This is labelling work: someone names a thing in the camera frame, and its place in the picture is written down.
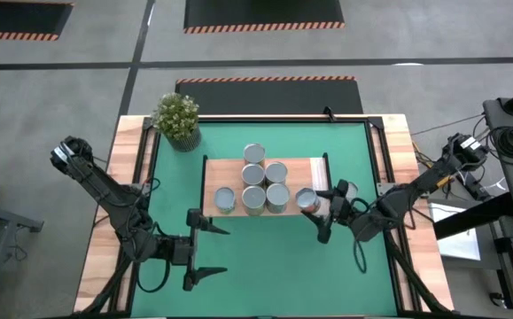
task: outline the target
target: metal can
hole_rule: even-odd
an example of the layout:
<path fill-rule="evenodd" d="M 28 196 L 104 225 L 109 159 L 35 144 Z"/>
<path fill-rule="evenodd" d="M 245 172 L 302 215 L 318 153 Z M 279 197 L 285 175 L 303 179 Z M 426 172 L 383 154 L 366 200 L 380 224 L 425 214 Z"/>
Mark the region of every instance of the metal can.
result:
<path fill-rule="evenodd" d="M 264 167 L 266 150 L 260 144 L 248 144 L 245 147 L 245 164 L 258 164 Z"/>
<path fill-rule="evenodd" d="M 221 214 L 230 214 L 235 210 L 235 192 L 229 187 L 221 187 L 214 193 L 214 204 Z"/>
<path fill-rule="evenodd" d="M 242 192 L 242 203 L 247 214 L 261 215 L 266 204 L 266 192 L 260 186 L 248 186 Z"/>
<path fill-rule="evenodd" d="M 270 213 L 280 214 L 285 212 L 285 208 L 290 201 L 290 190 L 287 186 L 280 183 L 273 183 L 266 190 L 266 208 Z"/>
<path fill-rule="evenodd" d="M 304 188 L 295 194 L 295 201 L 302 212 L 314 214 L 321 207 L 321 201 L 314 190 Z"/>
<path fill-rule="evenodd" d="M 242 181 L 245 187 L 264 186 L 264 168 L 258 164 L 247 164 L 242 168 Z"/>
<path fill-rule="evenodd" d="M 288 175 L 288 167 L 284 163 L 273 162 L 266 166 L 266 185 L 273 183 L 285 184 L 285 178 Z"/>

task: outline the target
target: black mat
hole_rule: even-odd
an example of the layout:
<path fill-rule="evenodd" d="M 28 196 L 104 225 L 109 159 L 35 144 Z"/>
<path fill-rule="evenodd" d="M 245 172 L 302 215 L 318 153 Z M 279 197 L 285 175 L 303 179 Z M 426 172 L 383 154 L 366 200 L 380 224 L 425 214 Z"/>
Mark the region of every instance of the black mat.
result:
<path fill-rule="evenodd" d="M 0 2 L 0 39 L 55 41 L 73 4 Z"/>
<path fill-rule="evenodd" d="M 175 91 L 194 97 L 201 114 L 362 114 L 353 76 L 183 79 Z"/>
<path fill-rule="evenodd" d="M 339 28 L 338 0 L 187 0 L 185 33 Z"/>

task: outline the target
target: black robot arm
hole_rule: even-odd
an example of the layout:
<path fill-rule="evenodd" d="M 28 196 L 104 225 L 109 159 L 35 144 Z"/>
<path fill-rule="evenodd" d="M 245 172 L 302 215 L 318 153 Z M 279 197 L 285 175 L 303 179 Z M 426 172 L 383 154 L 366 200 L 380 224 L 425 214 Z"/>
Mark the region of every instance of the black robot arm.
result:
<path fill-rule="evenodd" d="M 415 286 L 429 309 L 433 312 L 449 312 L 439 304 L 421 278 L 401 254 L 393 241 L 390 230 L 402 224 L 404 216 L 414 203 L 425 193 L 434 190 L 435 185 L 445 177 L 461 170 L 472 171 L 482 166 L 486 160 L 486 149 L 472 136 L 456 134 L 448 138 L 441 158 L 433 166 L 418 176 L 412 183 L 392 187 L 387 193 L 372 203 L 361 198 L 346 198 L 348 182 L 340 180 L 335 189 L 318 191 L 317 195 L 330 201 L 329 214 L 315 216 L 302 212 L 317 227 L 317 240 L 329 243 L 332 224 L 348 227 L 358 242 L 368 242 L 375 235 L 384 232 L 390 243 L 390 254 L 404 270 L 408 280 Z"/>
<path fill-rule="evenodd" d="M 192 208 L 187 212 L 185 223 L 190 227 L 189 236 L 167 235 L 148 214 L 149 192 L 143 192 L 144 187 L 120 185 L 114 181 L 95 164 L 92 149 L 85 140 L 71 136 L 66 138 L 51 152 L 51 164 L 78 182 L 108 213 L 125 254 L 111 280 L 88 308 L 90 312 L 102 308 L 107 294 L 121 280 L 131 262 L 155 258 L 167 261 L 168 266 L 186 266 L 183 279 L 185 291 L 192 290 L 202 278 L 227 270 L 195 269 L 198 232 L 201 230 L 229 234 L 210 223 L 200 209 Z"/>

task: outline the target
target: gray floor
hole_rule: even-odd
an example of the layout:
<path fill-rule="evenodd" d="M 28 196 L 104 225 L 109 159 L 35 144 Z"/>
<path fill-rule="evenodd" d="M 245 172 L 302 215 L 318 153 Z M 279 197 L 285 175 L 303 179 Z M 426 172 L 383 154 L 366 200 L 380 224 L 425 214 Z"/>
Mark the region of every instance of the gray floor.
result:
<path fill-rule="evenodd" d="M 513 57 L 513 0 L 341 3 L 347 24 L 341 30 L 185 35 L 184 2 L 158 0 L 142 61 Z M 145 4 L 78 0 L 57 42 L 0 41 L 0 63 L 130 61 Z M 357 77 L 365 113 L 405 113 L 412 133 L 479 114 L 485 99 L 513 95 L 513 64 L 149 69 L 138 72 L 128 113 L 150 113 L 179 78 L 338 74 Z M 48 158 L 68 135 L 88 139 L 97 156 L 107 157 L 127 75 L 126 69 L 0 71 L 0 206 L 46 221 L 41 234 L 19 236 L 29 257 L 7 263 L 0 318 L 67 315 L 73 308 L 96 205 Z M 470 133 L 475 122 L 414 140 L 437 158 L 448 136 Z M 482 183 L 501 178 L 491 158 Z M 489 271 L 446 263 L 446 272 L 457 310 L 513 318 L 488 300 L 498 290 Z"/>

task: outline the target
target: green tabletop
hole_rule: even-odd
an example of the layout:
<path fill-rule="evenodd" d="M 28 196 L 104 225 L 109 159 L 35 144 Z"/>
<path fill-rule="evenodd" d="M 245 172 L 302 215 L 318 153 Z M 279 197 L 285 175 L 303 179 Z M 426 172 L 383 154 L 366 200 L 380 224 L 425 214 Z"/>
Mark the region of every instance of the green tabletop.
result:
<path fill-rule="evenodd" d="M 203 155 L 241 159 L 249 143 L 265 146 L 269 158 L 329 154 L 333 183 L 354 182 L 359 196 L 376 198 L 363 123 L 200 124 L 203 141 L 193 152 L 175 152 L 161 138 L 150 215 L 167 234 L 189 235 L 185 216 L 199 207 Z M 304 216 L 219 217 L 214 224 L 231 235 L 199 232 L 196 267 L 226 267 L 192 292 L 182 289 L 185 267 L 172 267 L 166 287 L 155 293 L 136 288 L 132 316 L 396 315 L 385 243 L 381 235 L 363 243 L 368 272 L 353 257 L 354 237 L 335 225 L 327 245 Z M 159 284 L 164 261 L 140 267 L 146 289 Z"/>

